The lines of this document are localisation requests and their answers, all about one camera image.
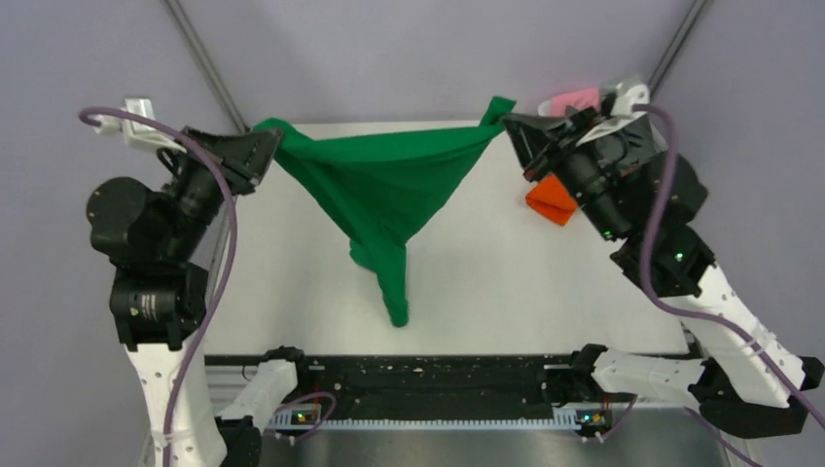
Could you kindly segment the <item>green t shirt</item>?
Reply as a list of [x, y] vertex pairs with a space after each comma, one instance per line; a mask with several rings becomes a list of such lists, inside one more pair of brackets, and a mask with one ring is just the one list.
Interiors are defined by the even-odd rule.
[[409, 322], [407, 243], [442, 209], [504, 129], [515, 101], [494, 96], [474, 126], [313, 139], [268, 118], [278, 129], [274, 160], [348, 236], [350, 257], [374, 273], [393, 326]]

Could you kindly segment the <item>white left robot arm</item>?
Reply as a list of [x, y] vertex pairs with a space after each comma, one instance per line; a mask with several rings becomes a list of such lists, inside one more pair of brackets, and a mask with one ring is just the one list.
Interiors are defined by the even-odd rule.
[[312, 377], [298, 367], [301, 350], [270, 350], [235, 400], [215, 412], [197, 343], [209, 274], [192, 258], [224, 201], [255, 191], [284, 133], [218, 136], [185, 128], [184, 134], [215, 157], [224, 181], [193, 152], [162, 148], [159, 159], [172, 175], [162, 189], [117, 177], [93, 191], [86, 209], [90, 243], [116, 269], [109, 308], [141, 382], [157, 464], [255, 466], [277, 407], [305, 399]]

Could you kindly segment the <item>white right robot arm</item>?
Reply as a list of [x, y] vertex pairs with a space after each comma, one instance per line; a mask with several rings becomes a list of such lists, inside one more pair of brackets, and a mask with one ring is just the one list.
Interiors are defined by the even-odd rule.
[[567, 118], [510, 113], [501, 120], [523, 170], [555, 176], [602, 238], [611, 260], [651, 303], [676, 317], [703, 357], [630, 354], [598, 344], [575, 352], [570, 386], [584, 401], [626, 393], [678, 404], [741, 439], [800, 433], [824, 416], [806, 397], [823, 363], [783, 346], [735, 292], [714, 252], [691, 224], [708, 191], [679, 153], [649, 136], [611, 129], [588, 108]]

